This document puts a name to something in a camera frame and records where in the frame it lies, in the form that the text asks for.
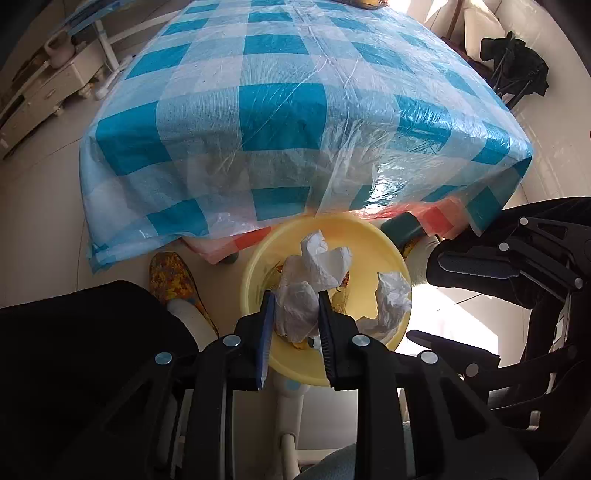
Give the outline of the small white tissue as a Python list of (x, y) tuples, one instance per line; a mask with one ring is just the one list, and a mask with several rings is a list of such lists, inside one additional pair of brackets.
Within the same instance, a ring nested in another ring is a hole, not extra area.
[(379, 273), (375, 293), (377, 317), (362, 317), (356, 321), (359, 332), (384, 344), (390, 342), (397, 334), (405, 315), (412, 309), (411, 292), (411, 285), (401, 272)]

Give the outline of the yellow floral slipper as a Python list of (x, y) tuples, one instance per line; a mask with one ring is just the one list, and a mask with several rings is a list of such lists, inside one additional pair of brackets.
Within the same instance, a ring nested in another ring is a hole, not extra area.
[(208, 314), (190, 269), (176, 252), (158, 252), (150, 260), (148, 290), (163, 305), (184, 300), (197, 308), (216, 338), (219, 331)]

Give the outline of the wooden chair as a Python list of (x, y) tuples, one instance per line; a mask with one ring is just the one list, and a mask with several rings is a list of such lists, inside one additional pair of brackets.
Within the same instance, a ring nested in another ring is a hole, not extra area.
[(493, 12), (485, 1), (441, 1), (439, 12), (444, 15), (443, 33), (441, 37), (453, 47), (468, 63), (475, 68), (490, 70), (488, 67), (470, 59), (464, 45), (464, 10), (468, 7), (478, 7), (484, 11)]

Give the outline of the white chair cushion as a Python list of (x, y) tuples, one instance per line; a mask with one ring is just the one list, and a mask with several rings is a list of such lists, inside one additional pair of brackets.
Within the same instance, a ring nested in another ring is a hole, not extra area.
[(490, 11), (478, 7), (468, 7), (464, 10), (464, 45), (467, 56), (480, 64), (493, 69), (492, 60), (481, 58), (481, 43), (487, 39), (503, 39), (506, 32), (499, 20)]

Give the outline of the blue checkered tablecloth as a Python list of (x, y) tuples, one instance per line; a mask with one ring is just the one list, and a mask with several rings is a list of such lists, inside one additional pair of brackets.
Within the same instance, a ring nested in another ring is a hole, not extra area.
[(274, 224), (332, 212), (482, 233), (532, 157), (486, 81), (393, 8), (195, 1), (81, 140), (89, 264), (180, 238), (214, 263)]

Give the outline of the cream TV cabinet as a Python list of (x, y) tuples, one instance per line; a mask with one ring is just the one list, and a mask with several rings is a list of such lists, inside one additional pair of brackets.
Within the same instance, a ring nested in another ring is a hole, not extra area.
[(91, 80), (104, 63), (98, 40), (77, 47), (76, 54), (59, 69), (43, 62), (1, 110), (1, 158), (40, 123), (58, 115), (68, 97), (88, 96)]

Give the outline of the pink kettlebell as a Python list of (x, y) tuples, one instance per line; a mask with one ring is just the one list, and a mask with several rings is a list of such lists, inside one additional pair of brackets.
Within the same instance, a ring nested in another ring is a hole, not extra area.
[(59, 69), (74, 55), (75, 47), (70, 36), (62, 30), (52, 35), (44, 44), (44, 50), (49, 57), (49, 64), (53, 69)]

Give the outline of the blue adjustable study desk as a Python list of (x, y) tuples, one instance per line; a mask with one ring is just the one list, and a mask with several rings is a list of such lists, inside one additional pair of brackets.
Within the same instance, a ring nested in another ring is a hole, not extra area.
[(96, 100), (102, 100), (107, 96), (113, 82), (130, 65), (133, 59), (131, 55), (128, 55), (122, 61), (119, 61), (113, 50), (113, 45), (150, 28), (166, 24), (182, 11), (182, 8), (180, 8), (158, 16), (150, 13), (145, 20), (136, 22), (129, 28), (109, 36), (102, 19), (120, 10), (133, 8), (135, 4), (138, 4), (138, 1), (82, 1), (55, 30), (55, 32), (65, 30), (67, 35), (72, 37), (87, 27), (93, 28), (105, 59), (105, 66), (109, 71), (109, 75), (104, 80), (99, 81), (99, 88), (94, 90), (93, 95)]

